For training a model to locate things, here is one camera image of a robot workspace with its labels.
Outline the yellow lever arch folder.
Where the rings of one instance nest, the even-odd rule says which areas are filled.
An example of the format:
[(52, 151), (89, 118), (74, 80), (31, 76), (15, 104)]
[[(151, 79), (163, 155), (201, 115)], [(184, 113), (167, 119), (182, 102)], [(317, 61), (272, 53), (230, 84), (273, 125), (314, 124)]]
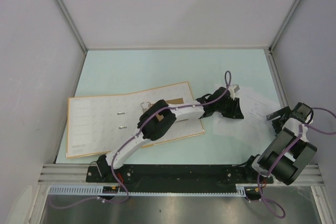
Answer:
[(194, 98), (188, 82), (181, 82), (139, 92), (116, 95), (75, 97), (68, 100), (67, 158), (108, 153), (127, 141), (140, 116), (140, 104), (152, 105), (160, 99)]

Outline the white printed paper sheets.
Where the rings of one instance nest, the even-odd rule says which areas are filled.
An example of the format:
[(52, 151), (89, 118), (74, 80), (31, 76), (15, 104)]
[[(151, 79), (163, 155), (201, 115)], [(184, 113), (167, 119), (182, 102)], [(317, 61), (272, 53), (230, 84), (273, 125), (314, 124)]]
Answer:
[(214, 116), (213, 133), (234, 137), (241, 142), (270, 141), (274, 130), (266, 116), (280, 109), (280, 104), (256, 93), (250, 87), (241, 87), (237, 97), (243, 119), (228, 119), (221, 114)]

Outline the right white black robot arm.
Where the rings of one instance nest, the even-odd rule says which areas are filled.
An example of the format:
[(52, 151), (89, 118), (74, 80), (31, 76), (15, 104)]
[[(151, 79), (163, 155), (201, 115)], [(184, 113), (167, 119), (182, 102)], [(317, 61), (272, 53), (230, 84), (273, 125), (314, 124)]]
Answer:
[(287, 106), (267, 115), (275, 139), (261, 155), (250, 157), (242, 169), (243, 179), (256, 183), (272, 176), (285, 185), (292, 184), (317, 152), (306, 137), (312, 119), (313, 109), (301, 102), (293, 109)]

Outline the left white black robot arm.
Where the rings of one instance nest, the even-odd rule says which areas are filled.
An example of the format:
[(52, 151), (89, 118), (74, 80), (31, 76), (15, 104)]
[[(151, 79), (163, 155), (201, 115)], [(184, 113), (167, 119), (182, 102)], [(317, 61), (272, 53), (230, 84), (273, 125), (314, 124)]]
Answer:
[(192, 103), (169, 104), (161, 99), (139, 118), (135, 134), (115, 150), (99, 156), (87, 172), (87, 182), (114, 182), (119, 178), (116, 170), (126, 159), (147, 143), (161, 139), (180, 121), (195, 121), (212, 116), (215, 112), (229, 119), (244, 119), (236, 93), (236, 84), (219, 87), (213, 94), (206, 94)]

